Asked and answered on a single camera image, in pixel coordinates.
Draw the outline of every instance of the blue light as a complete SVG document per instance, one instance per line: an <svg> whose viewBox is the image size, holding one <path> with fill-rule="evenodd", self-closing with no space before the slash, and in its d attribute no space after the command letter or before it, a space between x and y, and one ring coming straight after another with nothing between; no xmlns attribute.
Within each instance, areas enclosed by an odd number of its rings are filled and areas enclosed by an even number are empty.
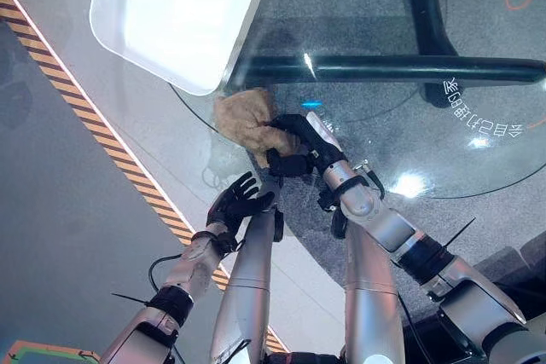
<svg viewBox="0 0 546 364"><path fill-rule="evenodd" d="M320 107L321 105L322 105L322 101L319 101L319 100L310 100L310 101L305 101L301 103L301 106L307 109L317 108L317 107Z"/></svg>

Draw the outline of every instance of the black glove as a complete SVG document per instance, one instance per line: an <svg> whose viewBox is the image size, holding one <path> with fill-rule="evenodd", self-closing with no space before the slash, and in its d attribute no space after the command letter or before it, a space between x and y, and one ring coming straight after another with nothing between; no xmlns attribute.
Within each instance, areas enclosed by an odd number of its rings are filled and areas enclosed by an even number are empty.
<svg viewBox="0 0 546 364"><path fill-rule="evenodd" d="M213 222L223 223L235 237L245 217L256 215L271 205L275 198L272 192L250 199L258 192L258 187L254 186L256 179L249 179L252 175L252 172L247 172L217 197L208 212L207 225Z"/></svg>
<svg viewBox="0 0 546 364"><path fill-rule="evenodd" d="M333 163L347 160L346 156L335 146L323 140L305 117L299 114L285 114L275 118L270 126L289 132L299 137L306 145L306 155L281 157L275 149L267 151L270 174L275 176L300 176L310 174L317 168L322 175Z"/></svg>

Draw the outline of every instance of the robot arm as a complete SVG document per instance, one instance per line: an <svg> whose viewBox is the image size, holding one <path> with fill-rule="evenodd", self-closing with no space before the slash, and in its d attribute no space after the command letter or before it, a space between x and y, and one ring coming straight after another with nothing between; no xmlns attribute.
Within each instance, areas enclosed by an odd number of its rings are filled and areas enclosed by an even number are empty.
<svg viewBox="0 0 546 364"><path fill-rule="evenodd" d="M223 191L209 210L206 229L194 235L165 284L102 355L108 364L173 363L171 349L194 303L220 260L235 250L242 219L267 208L274 194L250 199L258 189L248 172Z"/></svg>
<svg viewBox="0 0 546 364"><path fill-rule="evenodd" d="M315 113L307 118L284 115L272 125L299 136L309 153L283 159L269 152L271 170L283 175L290 166L292 174L317 168L331 191L329 198L343 215L361 226L394 263L439 302L445 328L463 348L487 356L495 364L546 362L546 337L526 331L518 306L462 258L387 208L365 178L349 166L340 144Z"/></svg>

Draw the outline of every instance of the hazard tape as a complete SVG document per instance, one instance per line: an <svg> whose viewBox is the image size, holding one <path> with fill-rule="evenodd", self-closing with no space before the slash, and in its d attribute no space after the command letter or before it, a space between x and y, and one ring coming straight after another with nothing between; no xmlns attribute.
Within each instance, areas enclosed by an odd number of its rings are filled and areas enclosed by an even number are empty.
<svg viewBox="0 0 546 364"><path fill-rule="evenodd" d="M121 138L105 121L17 0L0 0L0 20L8 24L21 44L25 46L28 54L37 62L45 77L59 91L64 101L163 223L184 245L189 245L195 231L183 221L181 214L173 208L160 187L156 186L137 159L125 147ZM214 271L212 279L222 291L226 289L229 282L229 276L221 265L220 269ZM286 346L270 327L266 333L265 344L273 352L288 352Z"/></svg>

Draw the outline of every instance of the brown cloth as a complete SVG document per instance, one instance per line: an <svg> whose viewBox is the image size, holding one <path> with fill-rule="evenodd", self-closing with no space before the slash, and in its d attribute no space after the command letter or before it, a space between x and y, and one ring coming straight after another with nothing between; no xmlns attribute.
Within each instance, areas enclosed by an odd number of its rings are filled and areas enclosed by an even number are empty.
<svg viewBox="0 0 546 364"><path fill-rule="evenodd" d="M281 156L296 153L299 139L267 124L276 110L266 89L242 91L214 102L214 118L218 131L231 141L245 147L256 157L258 165L267 168L265 152L275 148Z"/></svg>

